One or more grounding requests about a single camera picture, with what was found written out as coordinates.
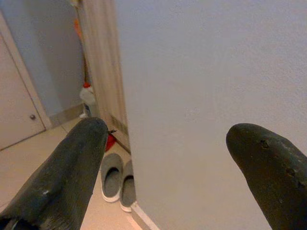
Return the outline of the light wood cabinet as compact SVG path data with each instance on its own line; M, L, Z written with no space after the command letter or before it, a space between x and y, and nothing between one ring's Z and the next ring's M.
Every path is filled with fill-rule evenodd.
M99 115L130 152L115 0L79 0L78 16Z

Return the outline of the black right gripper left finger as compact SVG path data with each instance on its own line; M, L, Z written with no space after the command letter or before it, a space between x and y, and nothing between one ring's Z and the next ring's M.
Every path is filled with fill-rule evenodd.
M80 230L107 138L101 118L81 120L0 213L0 230Z

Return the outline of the red dustpan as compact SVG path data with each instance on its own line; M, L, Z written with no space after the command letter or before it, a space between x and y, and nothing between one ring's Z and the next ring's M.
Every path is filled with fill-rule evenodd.
M109 151L115 143L116 143L116 138L113 135L109 134L107 138L105 152Z

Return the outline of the white spray bottle red cap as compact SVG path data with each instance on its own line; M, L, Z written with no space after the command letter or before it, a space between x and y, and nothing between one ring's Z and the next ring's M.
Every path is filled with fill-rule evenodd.
M96 100L94 90L90 83L85 82L83 84L79 96L83 103L83 114L81 115L81 117L96 117Z

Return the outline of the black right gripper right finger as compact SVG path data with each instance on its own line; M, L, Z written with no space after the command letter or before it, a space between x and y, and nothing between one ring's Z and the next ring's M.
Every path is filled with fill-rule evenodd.
M272 230L307 230L307 156L250 123L233 125L226 145Z

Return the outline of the grey slipper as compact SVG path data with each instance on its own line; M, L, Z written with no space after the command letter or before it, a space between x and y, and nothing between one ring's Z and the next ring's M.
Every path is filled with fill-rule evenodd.
M105 156L101 163L100 173L103 199L108 203L118 201L123 173L122 158L116 153Z
M131 206L136 201L132 160L128 161L123 168L119 201L121 209L130 213Z

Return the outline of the white door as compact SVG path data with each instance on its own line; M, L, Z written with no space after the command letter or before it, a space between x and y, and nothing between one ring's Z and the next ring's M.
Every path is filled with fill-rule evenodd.
M50 128L52 123L0 10L0 151Z

